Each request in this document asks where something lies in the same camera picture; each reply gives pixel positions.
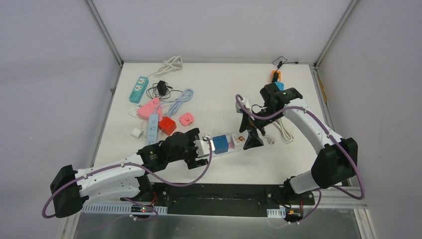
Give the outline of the pink square plug adapter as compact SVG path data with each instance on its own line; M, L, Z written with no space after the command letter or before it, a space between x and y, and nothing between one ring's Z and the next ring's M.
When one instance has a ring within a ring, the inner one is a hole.
M190 112L186 112L179 117L179 122L182 126L192 125L194 121L195 121L195 118Z

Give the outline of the white long power strip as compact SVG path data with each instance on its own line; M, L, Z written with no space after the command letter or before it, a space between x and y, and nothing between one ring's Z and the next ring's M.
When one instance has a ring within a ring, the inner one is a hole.
M242 133L234 132L226 133L224 134L224 136L226 140L223 139L222 143L217 142L217 139L213 139L214 137L221 138L222 135L211 137L211 140L213 142L213 158L243 151L243 147L246 143L248 133L246 131Z

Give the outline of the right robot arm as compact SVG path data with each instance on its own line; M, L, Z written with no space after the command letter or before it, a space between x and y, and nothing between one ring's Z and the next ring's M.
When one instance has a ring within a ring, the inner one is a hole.
M282 90L270 83L260 90L263 109L254 113L248 100L237 94L236 110L242 114L239 131L248 132L244 150L263 146L265 127L287 118L310 142L316 159L310 170L293 176L283 183L281 198L295 204L304 193L327 189L353 176L361 182L357 170L358 144L353 138L344 138L324 124L310 109L302 94L295 88Z

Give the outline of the blue cube adapter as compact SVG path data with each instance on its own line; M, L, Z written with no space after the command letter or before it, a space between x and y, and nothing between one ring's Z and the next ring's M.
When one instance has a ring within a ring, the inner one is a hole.
M214 144L214 153L222 154L228 152L229 144L226 135L219 135L212 138Z

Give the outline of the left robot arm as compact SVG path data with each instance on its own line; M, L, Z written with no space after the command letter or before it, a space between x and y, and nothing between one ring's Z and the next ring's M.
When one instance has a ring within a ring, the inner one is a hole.
M184 161L189 169L208 169L215 150L209 136L199 138L199 129L175 132L157 143L147 145L114 163L85 169L72 165L62 167L50 184L51 196L42 209L42 216L65 218L83 206L114 199L147 201L153 196L149 176L170 185L157 172L169 163Z

